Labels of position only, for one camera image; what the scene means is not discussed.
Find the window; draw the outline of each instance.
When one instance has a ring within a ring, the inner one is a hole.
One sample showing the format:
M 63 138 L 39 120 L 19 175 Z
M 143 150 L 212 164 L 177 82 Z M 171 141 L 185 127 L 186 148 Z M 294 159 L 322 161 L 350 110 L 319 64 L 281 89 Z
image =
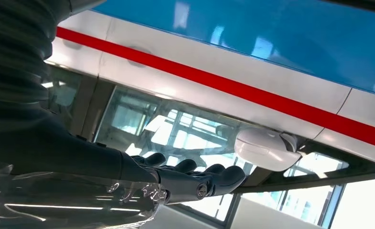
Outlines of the window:
M 58 114 L 67 129 L 70 129 L 74 116 L 74 101 L 83 75 L 65 69 L 50 66 L 51 74 L 42 80 L 47 88 L 49 99 L 41 106 Z
M 326 178 L 326 172 L 347 168 L 348 166 L 348 163 L 326 155 L 310 153 L 286 170 L 284 176 L 297 177 L 316 174 L 319 178 Z M 325 215 L 328 203 L 331 201 L 334 189 L 334 186 L 322 186 L 279 192 L 245 193 L 243 197 L 321 226 L 322 218 Z
M 234 152 L 236 132 L 250 124 L 181 102 L 117 86 L 96 140 L 130 155 L 160 152 L 174 166 L 193 159 L 204 171 L 213 164 L 237 165 L 247 174 L 253 166 Z M 233 195 L 184 203 L 188 208 L 224 221 Z

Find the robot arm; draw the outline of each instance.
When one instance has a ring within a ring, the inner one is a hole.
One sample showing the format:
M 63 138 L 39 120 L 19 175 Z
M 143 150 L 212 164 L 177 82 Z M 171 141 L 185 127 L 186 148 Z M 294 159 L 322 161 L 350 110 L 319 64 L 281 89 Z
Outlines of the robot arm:
M 40 82 L 48 74 L 43 60 L 52 53 L 57 24 L 100 2 L 0 0 L 0 162 L 13 165 L 13 175 L 48 171 L 159 183 L 168 204 L 230 193 L 246 177 L 239 167 L 216 165 L 195 173 L 191 160 L 155 167 L 163 156 L 132 158 L 72 136 L 39 106 L 48 96 Z

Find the glossy blue surface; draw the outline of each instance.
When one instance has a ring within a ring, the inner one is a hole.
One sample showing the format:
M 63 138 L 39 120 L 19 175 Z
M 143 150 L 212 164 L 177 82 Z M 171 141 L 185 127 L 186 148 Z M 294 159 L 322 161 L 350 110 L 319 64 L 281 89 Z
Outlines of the glossy blue surface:
M 108 0 L 95 10 L 375 93 L 373 12 L 319 0 Z

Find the white side mirror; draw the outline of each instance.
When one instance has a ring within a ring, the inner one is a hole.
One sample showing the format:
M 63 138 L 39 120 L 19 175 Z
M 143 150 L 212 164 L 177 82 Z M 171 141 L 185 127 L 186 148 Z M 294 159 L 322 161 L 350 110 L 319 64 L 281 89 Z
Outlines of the white side mirror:
M 296 147 L 293 136 L 262 128 L 241 130 L 235 141 L 238 156 L 271 171 L 283 171 L 293 166 L 301 157 L 295 152 Z

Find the clear plastic sheet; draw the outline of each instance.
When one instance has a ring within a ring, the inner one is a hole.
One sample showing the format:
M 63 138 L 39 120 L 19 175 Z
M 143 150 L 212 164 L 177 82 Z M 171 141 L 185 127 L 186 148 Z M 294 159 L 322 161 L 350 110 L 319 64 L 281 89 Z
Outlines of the clear plastic sheet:
M 129 229 L 153 219 L 159 184 L 0 170 L 0 229 Z

